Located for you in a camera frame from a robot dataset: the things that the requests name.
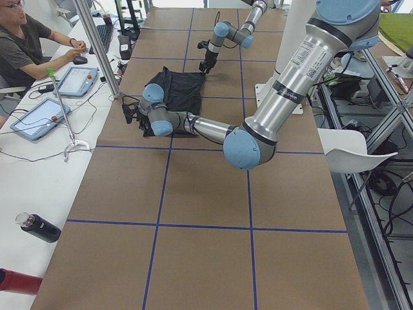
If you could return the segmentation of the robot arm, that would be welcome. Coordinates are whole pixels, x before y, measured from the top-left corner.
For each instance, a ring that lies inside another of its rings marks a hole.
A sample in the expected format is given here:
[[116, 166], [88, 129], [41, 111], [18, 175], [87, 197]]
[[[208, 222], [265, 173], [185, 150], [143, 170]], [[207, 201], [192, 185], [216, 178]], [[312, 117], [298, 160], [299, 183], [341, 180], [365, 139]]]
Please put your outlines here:
[[204, 48], [205, 58], [199, 64], [199, 70], [208, 74], [214, 68], [217, 57], [226, 39], [243, 48], [248, 48], [253, 41], [252, 34], [262, 16], [268, 9], [267, 1], [244, 1], [250, 5], [249, 12], [241, 28], [234, 27], [229, 21], [217, 22], [214, 26], [212, 37], [208, 41], [201, 41], [197, 44], [198, 49]]
[[171, 110], [155, 83], [145, 87], [137, 103], [123, 106], [125, 118], [141, 120], [155, 136], [200, 135], [221, 144], [231, 166], [253, 169], [272, 159], [280, 128], [333, 57], [376, 44], [380, 8], [380, 1], [293, 1], [274, 74], [260, 93], [257, 110], [239, 126]]

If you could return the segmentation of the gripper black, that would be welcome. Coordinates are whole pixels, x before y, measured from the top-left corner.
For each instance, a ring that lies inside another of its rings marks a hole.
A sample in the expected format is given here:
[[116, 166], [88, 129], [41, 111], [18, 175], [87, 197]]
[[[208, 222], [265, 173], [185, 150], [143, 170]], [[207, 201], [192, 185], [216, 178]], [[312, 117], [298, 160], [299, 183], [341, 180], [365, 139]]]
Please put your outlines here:
[[210, 70], [214, 68], [217, 62], [217, 56], [218, 53], [207, 50], [205, 53], [205, 59], [199, 64], [199, 70], [204, 74], [208, 74]]
[[143, 131], [144, 136], [152, 135], [152, 127], [149, 118], [140, 112], [138, 102], [123, 103], [122, 109], [127, 124], [131, 124], [133, 120], [136, 120], [139, 123], [139, 129]]

